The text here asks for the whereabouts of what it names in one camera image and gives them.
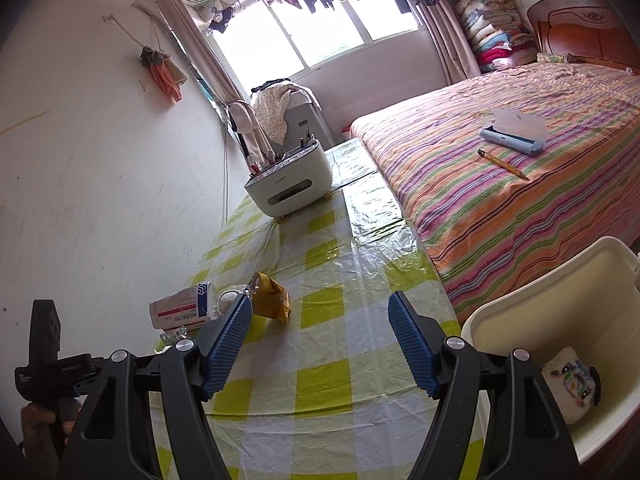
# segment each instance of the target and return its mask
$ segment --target striped bed sheet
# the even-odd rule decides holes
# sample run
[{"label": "striped bed sheet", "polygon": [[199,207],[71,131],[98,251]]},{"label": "striped bed sheet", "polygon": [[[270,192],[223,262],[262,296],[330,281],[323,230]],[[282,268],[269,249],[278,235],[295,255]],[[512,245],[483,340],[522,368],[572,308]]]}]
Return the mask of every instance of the striped bed sheet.
[{"label": "striped bed sheet", "polygon": [[[539,156],[478,136],[490,107],[541,116]],[[460,323],[604,235],[640,235],[640,77],[590,64],[495,72],[357,119]],[[526,182],[481,158],[498,156]]]}]

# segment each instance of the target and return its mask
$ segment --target yellow mark on wall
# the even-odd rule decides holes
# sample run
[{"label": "yellow mark on wall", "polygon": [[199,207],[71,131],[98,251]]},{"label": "yellow mark on wall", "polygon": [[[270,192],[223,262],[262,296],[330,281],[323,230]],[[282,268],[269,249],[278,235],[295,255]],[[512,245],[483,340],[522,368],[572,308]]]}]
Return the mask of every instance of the yellow mark on wall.
[{"label": "yellow mark on wall", "polygon": [[45,112],[42,112],[42,113],[39,113],[39,114],[35,114],[34,116],[29,117],[28,119],[20,121],[19,123],[12,124],[8,128],[5,128],[4,130],[1,130],[0,131],[0,136],[2,134],[7,133],[9,130],[13,130],[14,128],[17,128],[18,126],[22,126],[24,123],[28,123],[29,121],[33,121],[34,119],[37,119],[38,117],[42,117],[44,114],[48,114],[50,111],[51,110],[46,110]]}]

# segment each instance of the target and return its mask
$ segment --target metal pivot bolt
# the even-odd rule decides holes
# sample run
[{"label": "metal pivot bolt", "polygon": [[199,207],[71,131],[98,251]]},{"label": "metal pivot bolt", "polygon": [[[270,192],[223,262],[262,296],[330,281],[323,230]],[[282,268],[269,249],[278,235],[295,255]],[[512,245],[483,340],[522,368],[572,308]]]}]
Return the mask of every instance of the metal pivot bolt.
[{"label": "metal pivot bolt", "polygon": [[113,354],[111,354],[110,359],[114,363],[119,363],[121,361],[124,361],[124,359],[127,358],[127,355],[129,355],[129,352],[127,352],[126,350],[116,350]]},{"label": "metal pivot bolt", "polygon": [[518,361],[528,361],[530,357],[529,352],[527,352],[524,348],[516,348],[513,351],[513,356]]},{"label": "metal pivot bolt", "polygon": [[188,352],[193,348],[193,346],[193,339],[180,339],[180,341],[175,344],[175,349],[178,352]]},{"label": "metal pivot bolt", "polygon": [[447,346],[449,348],[453,348],[454,350],[460,350],[465,347],[465,341],[460,339],[459,337],[450,337],[447,339]]}]

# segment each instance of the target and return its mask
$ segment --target yellow snack package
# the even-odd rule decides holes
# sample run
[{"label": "yellow snack package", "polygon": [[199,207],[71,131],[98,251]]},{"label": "yellow snack package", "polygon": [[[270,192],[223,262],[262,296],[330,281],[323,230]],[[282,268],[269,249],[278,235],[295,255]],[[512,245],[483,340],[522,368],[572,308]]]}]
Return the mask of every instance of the yellow snack package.
[{"label": "yellow snack package", "polygon": [[247,285],[256,316],[277,319],[283,325],[289,320],[289,293],[266,274],[256,272]]}]

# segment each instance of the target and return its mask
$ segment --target plastic table cover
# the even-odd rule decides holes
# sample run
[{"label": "plastic table cover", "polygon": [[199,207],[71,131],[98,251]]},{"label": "plastic table cover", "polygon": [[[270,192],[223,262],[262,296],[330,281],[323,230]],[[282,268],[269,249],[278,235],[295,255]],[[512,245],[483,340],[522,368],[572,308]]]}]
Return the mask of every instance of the plastic table cover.
[{"label": "plastic table cover", "polygon": [[[188,284],[216,290],[256,270],[289,292],[289,324],[254,316],[225,388],[204,405],[233,479],[405,480],[436,402],[415,386],[386,304],[403,290],[448,335],[460,327],[442,284],[358,139],[327,152],[330,199],[280,222],[246,197]],[[164,478],[177,479],[159,394]],[[461,479],[482,454],[476,424]]]}]

